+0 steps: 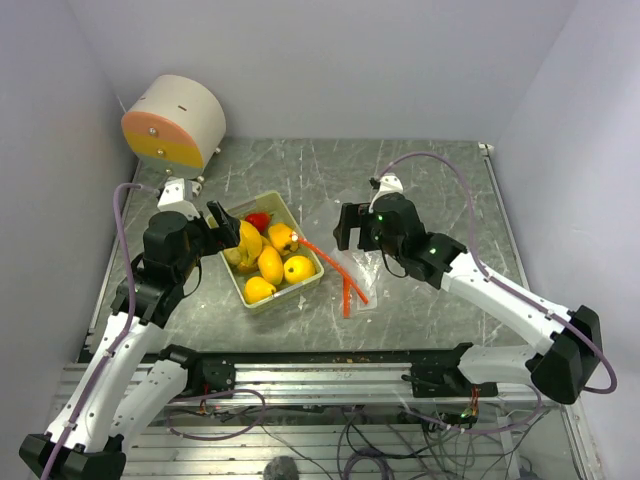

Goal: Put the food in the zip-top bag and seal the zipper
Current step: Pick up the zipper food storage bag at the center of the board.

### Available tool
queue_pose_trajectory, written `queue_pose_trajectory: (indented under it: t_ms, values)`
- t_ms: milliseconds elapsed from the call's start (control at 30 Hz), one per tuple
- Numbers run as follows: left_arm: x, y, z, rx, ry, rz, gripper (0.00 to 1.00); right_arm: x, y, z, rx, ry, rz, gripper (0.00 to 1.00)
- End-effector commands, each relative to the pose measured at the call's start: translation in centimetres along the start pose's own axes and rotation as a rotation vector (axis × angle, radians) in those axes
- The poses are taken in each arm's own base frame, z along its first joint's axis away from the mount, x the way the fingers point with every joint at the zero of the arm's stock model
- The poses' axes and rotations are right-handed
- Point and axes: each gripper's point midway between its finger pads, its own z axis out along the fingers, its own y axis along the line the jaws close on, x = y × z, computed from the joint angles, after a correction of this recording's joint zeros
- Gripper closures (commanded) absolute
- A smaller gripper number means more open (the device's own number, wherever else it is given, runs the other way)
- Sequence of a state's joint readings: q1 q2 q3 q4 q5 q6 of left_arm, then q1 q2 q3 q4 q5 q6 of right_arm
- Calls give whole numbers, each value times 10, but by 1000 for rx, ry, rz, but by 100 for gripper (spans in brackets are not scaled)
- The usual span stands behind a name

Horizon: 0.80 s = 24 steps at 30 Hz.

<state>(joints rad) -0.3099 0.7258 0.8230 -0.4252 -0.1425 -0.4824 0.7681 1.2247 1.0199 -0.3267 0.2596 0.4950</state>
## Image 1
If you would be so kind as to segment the yellow orange toy fruit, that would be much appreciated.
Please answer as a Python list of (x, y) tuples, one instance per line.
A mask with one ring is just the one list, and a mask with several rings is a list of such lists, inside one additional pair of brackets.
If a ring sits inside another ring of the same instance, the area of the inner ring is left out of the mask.
[(244, 299), (248, 304), (255, 304), (272, 297), (277, 288), (261, 276), (254, 276), (247, 280), (244, 287)]

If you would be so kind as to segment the yellow bell pepper toy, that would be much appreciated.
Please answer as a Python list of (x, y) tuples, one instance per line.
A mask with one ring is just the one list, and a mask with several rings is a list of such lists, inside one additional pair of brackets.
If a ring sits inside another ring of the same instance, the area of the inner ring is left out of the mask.
[(267, 233), (271, 246), (281, 257), (285, 257), (298, 250), (299, 245), (292, 238), (293, 230), (285, 223), (279, 222), (269, 226)]

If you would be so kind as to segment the yellow lemon toy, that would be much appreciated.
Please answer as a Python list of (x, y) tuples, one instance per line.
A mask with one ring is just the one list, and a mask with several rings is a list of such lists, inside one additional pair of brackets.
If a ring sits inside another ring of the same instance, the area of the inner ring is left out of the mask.
[(316, 274), (314, 263), (306, 256), (292, 256), (283, 264), (284, 278), (287, 283), (295, 285), (310, 279)]

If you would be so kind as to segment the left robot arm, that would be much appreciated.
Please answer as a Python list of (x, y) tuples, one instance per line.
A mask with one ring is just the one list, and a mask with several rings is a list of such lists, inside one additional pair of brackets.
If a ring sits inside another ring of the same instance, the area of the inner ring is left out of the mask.
[(177, 211), (153, 215), (143, 250), (129, 264), (111, 304), (98, 350), (63, 410), (43, 434), (29, 434), (19, 456), (41, 479), (118, 479), (132, 440), (172, 398), (192, 397), (204, 373), (195, 352), (172, 346), (134, 390), (129, 382), (184, 299), (202, 258), (235, 247), (240, 221), (216, 201), (211, 219)]

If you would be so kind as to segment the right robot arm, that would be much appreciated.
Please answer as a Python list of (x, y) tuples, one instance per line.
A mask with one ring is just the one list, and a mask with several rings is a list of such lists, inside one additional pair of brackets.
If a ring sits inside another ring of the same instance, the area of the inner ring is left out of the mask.
[(486, 266), (443, 233), (426, 231), (415, 205), (400, 193), (373, 203), (345, 203), (333, 231), (339, 250), (353, 229), (362, 251), (379, 250), (415, 280), (457, 295), (518, 334), (526, 347), (472, 346), (444, 367), (442, 387), (465, 394), (475, 384), (513, 383), (535, 387), (551, 400), (573, 404), (601, 361), (598, 314), (582, 305), (571, 310), (535, 296)]

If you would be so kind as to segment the yellow banana bunch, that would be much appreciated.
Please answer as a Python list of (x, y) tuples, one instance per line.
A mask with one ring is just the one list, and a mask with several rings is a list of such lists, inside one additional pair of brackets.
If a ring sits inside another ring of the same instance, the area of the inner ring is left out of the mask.
[(240, 221), (240, 243), (237, 247), (241, 261), (237, 265), (241, 272), (251, 273), (257, 267), (257, 260), (263, 250), (263, 240), (259, 231), (249, 222)]

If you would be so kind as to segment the clear zip bag red zipper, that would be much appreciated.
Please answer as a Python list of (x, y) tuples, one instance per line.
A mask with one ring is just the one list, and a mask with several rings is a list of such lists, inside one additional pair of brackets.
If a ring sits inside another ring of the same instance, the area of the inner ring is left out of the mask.
[(335, 198), (325, 200), (303, 221), (296, 234), (318, 247), (339, 264), (357, 283), (368, 302), (364, 303), (354, 289), (347, 290), (348, 283), (342, 280), (342, 307), (345, 317), (355, 310), (373, 310), (378, 306), (377, 286), (382, 268), (382, 259), (376, 252), (361, 252), (356, 249), (359, 230), (351, 234), (349, 250), (339, 251), (333, 229), (339, 222), (341, 207), (346, 203), (360, 203), (352, 190), (343, 190)]

